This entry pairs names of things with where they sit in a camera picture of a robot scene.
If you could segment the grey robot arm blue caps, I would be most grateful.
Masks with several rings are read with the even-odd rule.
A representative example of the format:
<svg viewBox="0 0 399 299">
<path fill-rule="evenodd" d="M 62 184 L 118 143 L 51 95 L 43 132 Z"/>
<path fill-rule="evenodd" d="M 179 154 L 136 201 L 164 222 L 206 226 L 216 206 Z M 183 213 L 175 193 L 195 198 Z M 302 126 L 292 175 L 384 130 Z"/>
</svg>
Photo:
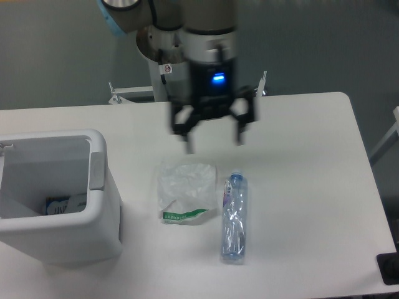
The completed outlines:
<svg viewBox="0 0 399 299">
<path fill-rule="evenodd" d="M 170 130 L 189 142 L 200 122 L 232 117 L 236 142 L 256 119 L 256 89 L 238 86 L 236 1 L 99 1 L 117 36 L 135 32 L 152 70 L 156 100 L 170 106 Z"/>
</svg>

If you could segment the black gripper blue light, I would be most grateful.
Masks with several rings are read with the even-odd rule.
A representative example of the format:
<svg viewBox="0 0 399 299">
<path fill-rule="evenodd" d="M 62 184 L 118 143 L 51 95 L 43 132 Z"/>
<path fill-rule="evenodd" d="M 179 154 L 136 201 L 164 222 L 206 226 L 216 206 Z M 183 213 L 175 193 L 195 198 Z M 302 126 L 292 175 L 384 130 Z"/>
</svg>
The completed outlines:
<svg viewBox="0 0 399 299">
<path fill-rule="evenodd" d="M 241 134 L 248 124 L 256 121 L 256 92 L 252 86 L 246 85 L 235 93 L 235 70 L 234 59 L 210 64 L 189 62 L 192 111 L 183 123 L 177 123 L 176 117 L 184 106 L 170 102 L 170 128 L 185 143 L 186 154 L 194 153 L 190 143 L 190 131 L 201 120 L 228 115 L 236 120 L 236 144 L 243 144 Z M 240 99 L 246 104 L 246 111 L 242 114 L 233 109 L 233 105 Z"/>
</svg>

